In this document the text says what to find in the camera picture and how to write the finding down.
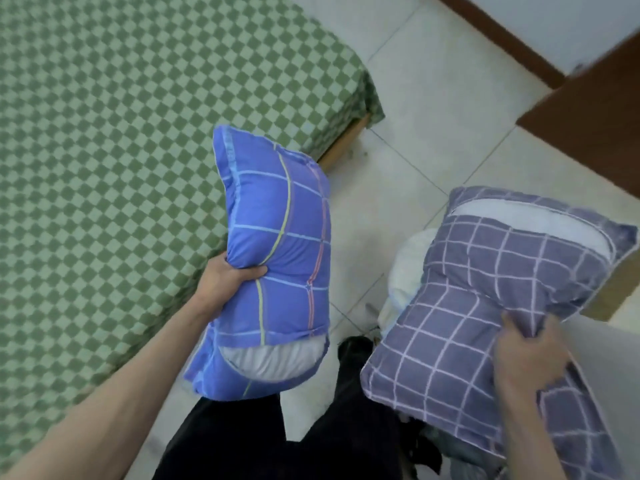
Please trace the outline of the person's left hand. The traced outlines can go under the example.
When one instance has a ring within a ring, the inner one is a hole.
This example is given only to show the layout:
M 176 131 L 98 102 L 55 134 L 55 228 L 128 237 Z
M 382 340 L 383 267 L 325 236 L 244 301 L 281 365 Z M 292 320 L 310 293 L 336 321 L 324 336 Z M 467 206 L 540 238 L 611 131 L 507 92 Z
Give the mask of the person's left hand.
M 211 258 L 207 262 L 196 291 L 189 301 L 208 322 L 219 316 L 225 304 L 231 300 L 243 284 L 233 286 L 233 283 L 230 282 L 229 268 L 231 267 L 233 266 L 228 262 L 226 251 Z

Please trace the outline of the white cloth bundle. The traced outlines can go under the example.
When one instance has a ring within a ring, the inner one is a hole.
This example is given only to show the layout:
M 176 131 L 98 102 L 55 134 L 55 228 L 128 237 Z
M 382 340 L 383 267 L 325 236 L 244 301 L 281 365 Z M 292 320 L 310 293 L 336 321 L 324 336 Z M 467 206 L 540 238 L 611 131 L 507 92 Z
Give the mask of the white cloth bundle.
M 436 228 L 412 235 L 397 250 L 387 276 L 387 298 L 378 313 L 378 327 L 385 338 L 399 316 L 420 290 L 424 259 L 436 237 Z

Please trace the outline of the brown wooden door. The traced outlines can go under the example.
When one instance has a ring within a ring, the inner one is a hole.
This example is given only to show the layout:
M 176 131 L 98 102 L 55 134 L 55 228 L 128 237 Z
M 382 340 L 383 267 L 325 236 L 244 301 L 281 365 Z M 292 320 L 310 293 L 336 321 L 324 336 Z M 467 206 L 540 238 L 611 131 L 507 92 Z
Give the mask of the brown wooden door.
M 516 123 L 640 199 L 640 30 Z

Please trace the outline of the person's right hand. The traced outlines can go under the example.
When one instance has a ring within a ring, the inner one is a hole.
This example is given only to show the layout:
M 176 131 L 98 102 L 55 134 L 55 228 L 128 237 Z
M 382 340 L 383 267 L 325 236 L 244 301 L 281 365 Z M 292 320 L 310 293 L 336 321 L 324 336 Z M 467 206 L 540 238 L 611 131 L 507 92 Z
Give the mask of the person's right hand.
M 553 314 L 546 316 L 535 337 L 501 342 L 499 334 L 493 354 L 494 382 L 500 397 L 535 398 L 538 391 L 562 379 L 572 361 L 559 319 Z

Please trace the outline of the green checkered bed sheet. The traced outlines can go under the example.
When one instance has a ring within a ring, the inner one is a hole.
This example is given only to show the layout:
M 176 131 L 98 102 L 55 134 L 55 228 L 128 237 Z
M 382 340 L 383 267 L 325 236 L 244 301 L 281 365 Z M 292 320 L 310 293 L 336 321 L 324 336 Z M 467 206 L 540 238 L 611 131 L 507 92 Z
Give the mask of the green checkered bed sheet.
M 216 126 L 317 161 L 367 116 L 364 63 L 291 0 L 0 0 L 0 475 L 222 250 Z

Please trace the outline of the purple grid pillow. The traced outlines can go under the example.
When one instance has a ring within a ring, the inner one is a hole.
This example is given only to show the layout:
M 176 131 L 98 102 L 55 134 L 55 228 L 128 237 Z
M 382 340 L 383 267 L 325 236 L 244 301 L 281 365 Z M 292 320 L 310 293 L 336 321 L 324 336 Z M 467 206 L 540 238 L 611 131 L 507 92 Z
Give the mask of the purple grid pillow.
M 458 187 L 421 287 L 361 373 L 368 398 L 421 425 L 452 480 L 509 480 L 493 383 L 507 311 L 525 337 L 548 314 L 573 363 L 538 394 L 569 480 L 640 480 L 640 336 L 581 315 L 640 247 L 636 226 L 506 189 Z

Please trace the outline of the person's left forearm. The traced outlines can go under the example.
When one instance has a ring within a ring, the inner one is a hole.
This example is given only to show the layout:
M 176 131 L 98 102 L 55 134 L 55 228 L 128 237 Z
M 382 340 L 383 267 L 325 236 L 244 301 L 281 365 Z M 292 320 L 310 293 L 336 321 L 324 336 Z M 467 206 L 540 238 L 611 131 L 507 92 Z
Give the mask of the person's left forearm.
M 194 296 L 0 480 L 122 480 L 221 305 Z

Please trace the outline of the wooden bed frame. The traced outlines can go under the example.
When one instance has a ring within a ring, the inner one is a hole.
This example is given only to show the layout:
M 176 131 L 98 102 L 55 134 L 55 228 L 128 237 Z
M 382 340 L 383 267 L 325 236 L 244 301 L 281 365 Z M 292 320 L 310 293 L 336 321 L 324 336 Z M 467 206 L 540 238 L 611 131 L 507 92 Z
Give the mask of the wooden bed frame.
M 317 160 L 325 174 L 329 172 L 345 156 L 364 129 L 371 122 L 372 114 L 368 112 L 363 118 L 352 120 L 347 128 L 336 138 L 327 151 Z

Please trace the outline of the bright blue checked pillow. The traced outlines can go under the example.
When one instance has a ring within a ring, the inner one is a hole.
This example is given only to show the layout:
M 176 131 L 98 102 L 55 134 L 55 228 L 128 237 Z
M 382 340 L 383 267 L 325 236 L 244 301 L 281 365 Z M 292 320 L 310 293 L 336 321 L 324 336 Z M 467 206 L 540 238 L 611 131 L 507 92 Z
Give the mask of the bright blue checked pillow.
M 268 272 L 208 325 L 184 378 L 214 401 L 279 394 L 315 375 L 330 345 L 330 183 L 308 155 L 245 130 L 218 126 L 212 148 L 227 261 Z

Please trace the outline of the light wooden furniture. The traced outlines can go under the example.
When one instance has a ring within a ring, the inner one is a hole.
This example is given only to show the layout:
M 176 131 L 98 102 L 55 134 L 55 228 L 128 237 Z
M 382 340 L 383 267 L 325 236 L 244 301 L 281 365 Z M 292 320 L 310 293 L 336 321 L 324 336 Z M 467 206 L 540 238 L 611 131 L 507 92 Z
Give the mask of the light wooden furniture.
M 609 322 L 626 299 L 640 286 L 640 249 L 633 251 L 613 271 L 581 315 Z

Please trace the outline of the person's right forearm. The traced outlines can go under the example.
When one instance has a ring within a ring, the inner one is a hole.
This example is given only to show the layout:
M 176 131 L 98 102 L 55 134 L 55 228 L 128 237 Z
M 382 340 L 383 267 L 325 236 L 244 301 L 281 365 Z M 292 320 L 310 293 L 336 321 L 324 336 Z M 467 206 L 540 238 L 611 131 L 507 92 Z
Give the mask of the person's right forearm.
M 497 375 L 510 480 L 569 480 L 542 418 L 536 396 L 559 376 Z

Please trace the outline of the brown wooden baseboard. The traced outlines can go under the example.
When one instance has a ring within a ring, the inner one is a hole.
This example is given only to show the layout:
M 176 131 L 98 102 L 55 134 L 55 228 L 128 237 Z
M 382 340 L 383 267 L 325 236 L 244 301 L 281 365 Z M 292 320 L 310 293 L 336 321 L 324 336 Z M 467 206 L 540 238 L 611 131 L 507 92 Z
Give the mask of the brown wooden baseboard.
M 444 6 L 473 26 L 486 39 L 505 51 L 519 65 L 551 89 L 561 87 L 566 76 L 528 47 L 514 34 L 469 0 L 439 0 Z

